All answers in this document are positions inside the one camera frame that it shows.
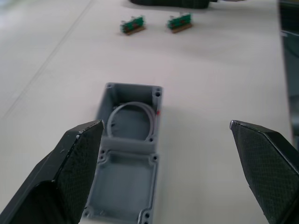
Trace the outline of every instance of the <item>black object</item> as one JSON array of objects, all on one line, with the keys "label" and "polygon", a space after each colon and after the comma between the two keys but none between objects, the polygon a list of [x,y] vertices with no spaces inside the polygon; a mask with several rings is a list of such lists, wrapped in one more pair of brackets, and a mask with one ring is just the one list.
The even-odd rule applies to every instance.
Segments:
[{"label": "black object", "polygon": [[299,152],[278,132],[230,124],[245,178],[270,224],[299,223]]},{"label": "black object", "polygon": [[210,0],[130,0],[144,6],[171,6],[182,8],[208,8]]},{"label": "black object", "polygon": [[41,160],[0,215],[1,224],[77,224],[96,168],[100,120],[67,131]]}]

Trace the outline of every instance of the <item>wooden base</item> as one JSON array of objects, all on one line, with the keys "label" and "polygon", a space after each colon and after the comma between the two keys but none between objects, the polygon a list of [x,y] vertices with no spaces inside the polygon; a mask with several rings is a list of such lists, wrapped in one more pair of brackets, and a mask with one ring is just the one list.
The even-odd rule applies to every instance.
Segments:
[{"label": "wooden base", "polygon": [[130,31],[130,32],[128,32],[128,33],[125,33],[125,35],[132,35],[132,34],[134,34],[134,33],[137,33],[137,32],[139,32],[139,31],[142,31],[142,30],[144,30],[145,29],[145,26],[142,26],[142,27],[138,27],[137,29],[134,29],[134,30],[132,30],[132,31]]},{"label": "wooden base", "polygon": [[188,28],[190,28],[190,27],[192,27],[192,24],[191,24],[191,23],[186,24],[186,25],[183,25],[183,26],[178,27],[178,28],[175,28],[175,29],[172,29],[171,31],[172,31],[173,34],[175,34],[175,33],[181,32],[181,31],[183,31],[183,30],[185,30],[185,29],[188,29]]}]

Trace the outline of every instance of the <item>gray tray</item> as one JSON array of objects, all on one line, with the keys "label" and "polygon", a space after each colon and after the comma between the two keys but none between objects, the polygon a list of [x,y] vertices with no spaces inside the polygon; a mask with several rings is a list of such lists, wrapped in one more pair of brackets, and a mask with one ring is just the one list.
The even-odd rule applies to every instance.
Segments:
[{"label": "gray tray", "polygon": [[[113,136],[107,134],[108,119],[118,106],[128,102],[141,102],[154,111],[153,133],[148,137],[150,120],[137,106],[125,106],[114,116]],[[101,146],[118,151],[154,153],[160,123],[162,87],[136,84],[107,83],[96,119],[105,123]]]},{"label": "gray tray", "polygon": [[101,149],[83,217],[122,224],[151,224],[156,154]]}]

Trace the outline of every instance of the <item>table surface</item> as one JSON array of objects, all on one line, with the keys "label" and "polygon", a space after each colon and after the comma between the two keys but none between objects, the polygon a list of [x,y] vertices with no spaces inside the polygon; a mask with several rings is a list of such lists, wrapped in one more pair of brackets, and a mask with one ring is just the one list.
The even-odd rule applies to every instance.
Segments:
[{"label": "table surface", "polygon": [[[193,13],[194,27],[173,35],[165,24],[179,11]],[[147,29],[121,35],[121,20],[141,14]],[[291,141],[276,1],[203,11],[30,0],[2,9],[0,210],[66,130],[95,118],[107,82],[164,87],[155,224],[267,223],[229,122]]]}]

